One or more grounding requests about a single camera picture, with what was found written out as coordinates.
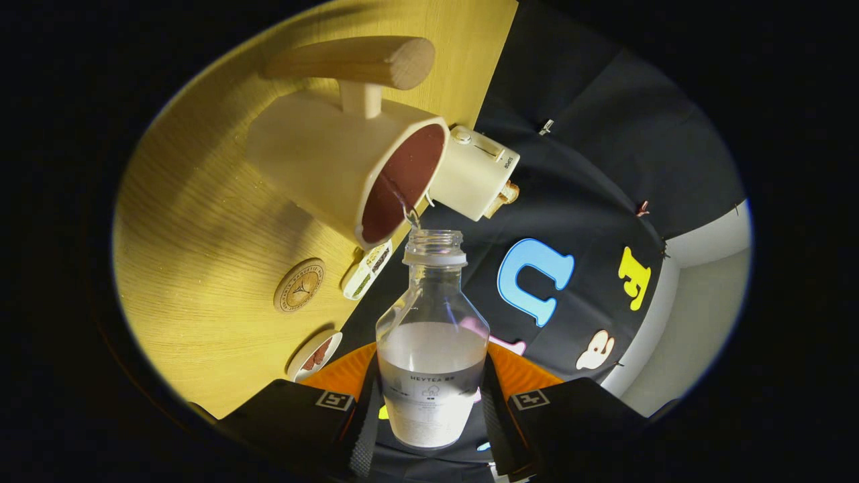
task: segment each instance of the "coaster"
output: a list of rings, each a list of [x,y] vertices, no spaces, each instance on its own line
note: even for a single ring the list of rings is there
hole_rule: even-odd
[[[320,259],[304,260],[292,267],[274,292],[275,309],[290,313],[304,307],[316,295],[324,277],[325,262]]]

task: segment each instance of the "cream mug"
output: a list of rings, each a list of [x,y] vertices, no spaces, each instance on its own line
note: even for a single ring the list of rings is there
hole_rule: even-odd
[[[266,182],[364,250],[405,223],[384,174],[416,205],[448,147],[442,117],[381,98],[430,73],[435,48],[419,37],[356,37],[277,55],[267,76],[330,77],[336,95],[304,90],[274,100],[250,125],[247,159]]]

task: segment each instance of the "yellow letter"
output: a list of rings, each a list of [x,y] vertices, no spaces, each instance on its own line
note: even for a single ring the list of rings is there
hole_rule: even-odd
[[[632,250],[629,247],[624,248],[624,258],[620,260],[618,277],[630,278],[624,282],[626,295],[634,297],[630,303],[630,309],[640,309],[644,292],[647,291],[647,284],[650,281],[650,268],[644,268],[642,264],[638,263],[638,260],[632,258]]]

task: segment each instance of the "wooden table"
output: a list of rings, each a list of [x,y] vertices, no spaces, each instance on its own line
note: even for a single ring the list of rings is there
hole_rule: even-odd
[[[247,129],[269,103],[336,83],[266,80],[265,61],[325,40],[426,37],[436,47],[432,72],[384,97],[473,127],[515,10],[515,0],[326,3],[236,47],[165,106],[125,173],[113,258],[131,331],[180,397],[226,416],[284,377],[303,342],[340,329],[357,305],[339,289],[355,245],[267,186],[244,157]],[[311,257],[326,263],[320,292],[294,314],[277,312],[278,282]]]

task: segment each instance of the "pin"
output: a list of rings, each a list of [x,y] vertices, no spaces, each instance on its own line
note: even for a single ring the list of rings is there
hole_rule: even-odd
[[[547,120],[547,121],[545,122],[545,125],[543,125],[543,129],[539,130],[539,135],[540,135],[540,136],[544,136],[547,132],[551,132],[551,131],[549,131],[549,128],[550,128],[550,127],[551,127],[551,125],[553,125],[553,124],[555,124],[555,121],[553,121],[553,120],[551,120],[551,119]]]
[[[647,204],[648,204],[648,201],[647,201],[647,199],[645,199],[644,203],[642,203],[642,205],[638,207],[638,211],[636,211],[637,217],[640,218],[640,217],[643,217],[644,215],[650,214],[650,211],[647,211]]]

